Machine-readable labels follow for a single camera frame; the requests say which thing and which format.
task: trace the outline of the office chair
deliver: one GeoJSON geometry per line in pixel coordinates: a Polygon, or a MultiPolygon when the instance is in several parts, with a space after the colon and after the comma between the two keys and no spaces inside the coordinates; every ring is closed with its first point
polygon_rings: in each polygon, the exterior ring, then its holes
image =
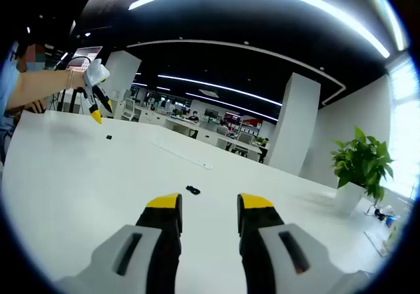
{"type": "MultiPolygon", "coordinates": [[[[251,144],[254,140],[254,136],[245,133],[245,132],[239,132],[238,135],[238,141],[241,141],[246,144],[251,144]]],[[[232,150],[232,152],[239,152],[241,156],[246,156],[248,154],[248,150],[246,148],[243,148],[242,146],[235,146],[235,148],[232,150]]]]}
{"type": "Polygon", "coordinates": [[[126,99],[123,114],[121,115],[121,120],[131,121],[132,118],[134,118],[134,114],[135,114],[134,109],[135,109],[134,100],[133,99],[126,99]]]}
{"type": "Polygon", "coordinates": [[[216,129],[216,132],[220,135],[226,136],[229,133],[229,128],[224,125],[219,125],[216,129]]]}

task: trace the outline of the desk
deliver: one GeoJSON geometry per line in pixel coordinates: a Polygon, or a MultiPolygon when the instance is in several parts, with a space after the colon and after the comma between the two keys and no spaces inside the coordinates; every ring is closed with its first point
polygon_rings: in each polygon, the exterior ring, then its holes
{"type": "Polygon", "coordinates": [[[333,210],[336,190],[215,150],[157,125],[85,115],[24,112],[7,154],[1,195],[22,247],[52,281],[73,276],[93,250],[146,204],[182,194],[178,294],[246,293],[239,254],[236,196],[269,199],[286,223],[322,242],[345,272],[376,271],[383,260],[364,235],[379,221],[363,199],[349,218],[333,210]],[[156,141],[210,163],[205,169],[154,145],[156,141]],[[232,172],[241,177],[232,180],[232,172]],[[185,190],[201,190],[194,196],[185,190]]]}
{"type": "Polygon", "coordinates": [[[219,148],[224,148],[226,147],[226,143],[232,143],[238,146],[241,146],[242,148],[246,148],[249,152],[248,152],[248,158],[254,160],[254,161],[258,161],[258,157],[260,154],[262,154],[261,150],[252,145],[252,144],[248,144],[248,143],[244,143],[242,141],[238,141],[238,140],[234,140],[232,138],[229,138],[227,136],[224,135],[218,135],[217,137],[217,147],[219,148]]]}
{"type": "Polygon", "coordinates": [[[183,120],[183,119],[173,119],[171,117],[165,117],[165,128],[169,130],[181,133],[182,135],[190,136],[190,131],[194,130],[197,131],[200,127],[191,121],[183,120]]]}

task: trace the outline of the person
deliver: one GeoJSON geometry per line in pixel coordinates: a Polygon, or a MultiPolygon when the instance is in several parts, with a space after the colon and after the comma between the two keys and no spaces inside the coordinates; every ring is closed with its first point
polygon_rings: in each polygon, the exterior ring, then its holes
{"type": "Polygon", "coordinates": [[[83,73],[71,70],[47,71],[40,70],[36,46],[17,47],[16,51],[9,49],[6,59],[0,65],[0,147],[1,161],[4,163],[7,143],[16,122],[14,116],[5,115],[6,111],[31,108],[39,112],[45,109],[43,99],[63,89],[77,89],[85,86],[83,73]]]}
{"type": "Polygon", "coordinates": [[[218,133],[220,133],[220,134],[227,135],[227,134],[229,133],[228,123],[227,123],[227,122],[225,122],[225,120],[221,119],[221,121],[220,121],[220,126],[219,126],[219,127],[217,127],[217,130],[216,130],[216,131],[217,131],[218,133]]]}
{"type": "Polygon", "coordinates": [[[261,150],[261,155],[260,155],[260,158],[259,158],[259,160],[258,160],[258,162],[259,163],[264,163],[264,159],[265,159],[265,157],[266,157],[266,155],[267,155],[267,152],[268,152],[268,141],[269,141],[269,139],[268,138],[265,138],[262,142],[261,142],[261,145],[260,145],[260,150],[261,150]]]}
{"type": "Polygon", "coordinates": [[[169,105],[169,114],[173,115],[175,111],[175,101],[173,100],[172,103],[169,105]]]}
{"type": "Polygon", "coordinates": [[[188,117],[187,119],[191,120],[191,121],[194,121],[195,123],[200,121],[200,119],[198,117],[198,113],[195,110],[192,112],[192,115],[190,117],[188,117]]]}
{"type": "Polygon", "coordinates": [[[262,140],[261,145],[263,148],[265,148],[265,146],[268,144],[269,139],[265,138],[264,140],[262,140]]]}

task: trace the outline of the white pillar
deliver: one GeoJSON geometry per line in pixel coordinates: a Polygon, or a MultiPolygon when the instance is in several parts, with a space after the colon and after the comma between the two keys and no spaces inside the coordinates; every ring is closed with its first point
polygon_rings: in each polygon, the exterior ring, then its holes
{"type": "Polygon", "coordinates": [[[314,132],[321,85],[293,73],[286,85],[283,106],[270,139],[269,166],[299,175],[314,132]]]}
{"type": "Polygon", "coordinates": [[[143,89],[142,87],[138,89],[136,99],[140,102],[140,105],[143,105],[144,97],[146,97],[146,92],[147,90],[143,89]]]}
{"type": "MultiPolygon", "coordinates": [[[[117,99],[118,101],[123,99],[125,90],[131,88],[131,83],[141,62],[139,58],[126,51],[111,53],[105,65],[110,72],[110,76],[101,84],[109,98],[117,99]]],[[[111,115],[103,106],[100,107],[100,113],[103,116],[111,115]]]]}

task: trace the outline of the bracelet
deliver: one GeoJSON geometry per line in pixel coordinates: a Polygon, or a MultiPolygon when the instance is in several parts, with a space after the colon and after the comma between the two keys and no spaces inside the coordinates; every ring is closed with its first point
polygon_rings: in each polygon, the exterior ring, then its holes
{"type": "Polygon", "coordinates": [[[74,75],[73,70],[70,70],[70,74],[69,74],[69,76],[68,76],[68,82],[67,82],[67,87],[66,87],[66,89],[71,89],[72,84],[73,84],[73,75],[74,75]]]}

